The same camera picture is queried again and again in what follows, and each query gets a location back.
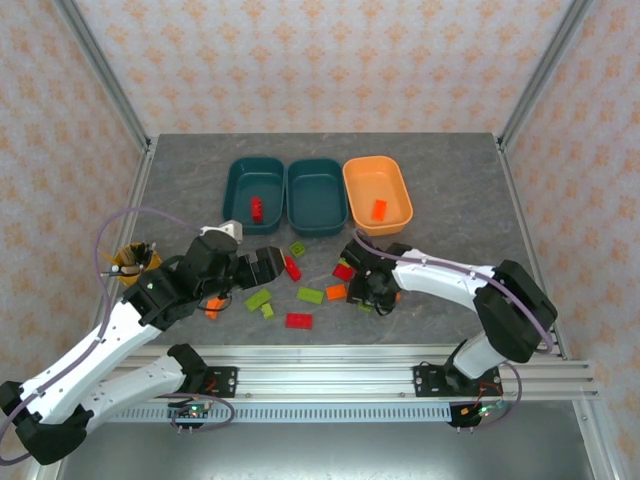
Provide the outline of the small circuit board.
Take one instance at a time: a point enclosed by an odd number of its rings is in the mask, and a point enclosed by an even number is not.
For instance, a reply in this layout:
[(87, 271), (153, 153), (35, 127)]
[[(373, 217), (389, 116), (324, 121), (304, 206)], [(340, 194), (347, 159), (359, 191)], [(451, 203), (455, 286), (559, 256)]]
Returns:
[(168, 405), (169, 419), (173, 428), (178, 431), (194, 431), (204, 425), (204, 421), (210, 417), (213, 407), (211, 401), (205, 402), (178, 402)]
[(474, 430), (482, 421), (505, 407), (503, 400), (489, 402), (453, 402), (449, 405), (451, 420), (448, 425), (457, 431)]

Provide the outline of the black pen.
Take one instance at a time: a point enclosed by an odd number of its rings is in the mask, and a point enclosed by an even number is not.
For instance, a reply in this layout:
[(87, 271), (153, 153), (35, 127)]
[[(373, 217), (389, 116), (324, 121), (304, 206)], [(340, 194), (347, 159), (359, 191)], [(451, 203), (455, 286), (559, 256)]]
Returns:
[(146, 268), (153, 259), (154, 250), (151, 244), (140, 242), (130, 245), (133, 264)]

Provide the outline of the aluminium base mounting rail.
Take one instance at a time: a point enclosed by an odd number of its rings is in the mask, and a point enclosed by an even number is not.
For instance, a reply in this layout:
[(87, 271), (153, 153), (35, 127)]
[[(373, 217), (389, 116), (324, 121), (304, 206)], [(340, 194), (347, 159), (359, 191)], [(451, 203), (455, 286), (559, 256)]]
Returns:
[[(415, 399), (412, 367), (442, 364), (449, 345), (197, 346), (213, 366), (239, 369), (236, 397), (255, 401), (385, 401)], [(504, 396), (525, 401), (598, 400), (594, 369), (587, 361), (535, 354), (516, 370), (500, 369)]]

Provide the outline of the aluminium lower frame rail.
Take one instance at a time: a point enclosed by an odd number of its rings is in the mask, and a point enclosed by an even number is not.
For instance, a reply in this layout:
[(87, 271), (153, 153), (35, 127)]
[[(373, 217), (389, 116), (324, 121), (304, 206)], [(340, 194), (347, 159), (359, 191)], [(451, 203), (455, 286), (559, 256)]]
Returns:
[(613, 417), (601, 399), (572, 402), (594, 480), (640, 480), (618, 444)]

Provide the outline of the aluminium frame post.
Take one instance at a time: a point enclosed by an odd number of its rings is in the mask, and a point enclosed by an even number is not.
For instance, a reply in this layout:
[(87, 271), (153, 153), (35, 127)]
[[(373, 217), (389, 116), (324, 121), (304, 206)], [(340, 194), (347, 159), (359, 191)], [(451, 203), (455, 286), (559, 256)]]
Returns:
[(52, 0), (53, 5), (75, 37), (83, 55), (101, 83), (107, 97), (124, 123), (125, 129), (141, 151), (147, 151), (151, 139), (115, 75), (76, 0)]
[(581, 27), (594, 0), (571, 0), (558, 28), (551, 37), (528, 83), (509, 116), (502, 133), (496, 137), (499, 151), (506, 154), (532, 113), (536, 102), (555, 72), (573, 37)]

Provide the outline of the yellow tool cup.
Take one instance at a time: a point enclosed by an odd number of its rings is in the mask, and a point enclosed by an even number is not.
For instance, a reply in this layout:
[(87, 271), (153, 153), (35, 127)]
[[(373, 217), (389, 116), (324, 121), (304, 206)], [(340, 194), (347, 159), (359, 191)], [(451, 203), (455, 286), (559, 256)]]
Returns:
[[(131, 256), (131, 253), (130, 253), (130, 245), (131, 244), (122, 247), (117, 252), (116, 256), (112, 259), (112, 265), (114, 265), (114, 264), (121, 265), (121, 266), (134, 265), (133, 261), (132, 261), (132, 256)], [(151, 245), (152, 245), (152, 248), (154, 250), (153, 259), (152, 259), (151, 263), (146, 268), (142, 268), (142, 273), (146, 272), (147, 270), (155, 269), (155, 268), (159, 267), (161, 265), (161, 263), (162, 263), (162, 260), (161, 260), (159, 254), (156, 251), (155, 244), (152, 243)], [(131, 286), (133, 283), (135, 283), (138, 280), (138, 278), (139, 278), (139, 276), (141, 274), (139, 274), (137, 277), (132, 277), (132, 278), (124, 278), (124, 277), (117, 277), (117, 278), (125, 286)]]

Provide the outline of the teal plastic container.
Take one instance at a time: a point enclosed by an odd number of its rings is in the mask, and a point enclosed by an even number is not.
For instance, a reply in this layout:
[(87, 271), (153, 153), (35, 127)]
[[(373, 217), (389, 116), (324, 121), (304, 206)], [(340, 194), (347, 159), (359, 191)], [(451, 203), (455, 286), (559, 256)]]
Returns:
[[(229, 167), (223, 196), (222, 218), (242, 224), (245, 235), (269, 235), (276, 232), (284, 210), (284, 164), (273, 157), (244, 157)], [(262, 222), (255, 223), (251, 200), (262, 204)]]
[(349, 216), (341, 165), (330, 158), (291, 163), (286, 204), (288, 222), (297, 235), (319, 238), (339, 234)]

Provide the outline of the orange plastic container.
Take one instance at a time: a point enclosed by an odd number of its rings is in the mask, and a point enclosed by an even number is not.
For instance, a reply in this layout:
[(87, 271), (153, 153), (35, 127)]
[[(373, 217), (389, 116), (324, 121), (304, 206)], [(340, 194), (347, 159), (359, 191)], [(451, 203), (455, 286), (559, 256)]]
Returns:
[[(357, 227), (370, 236), (401, 232), (413, 218), (413, 205), (398, 163), (388, 156), (365, 156), (348, 160), (343, 177), (351, 214)], [(388, 202), (384, 222), (371, 219), (374, 201)]]

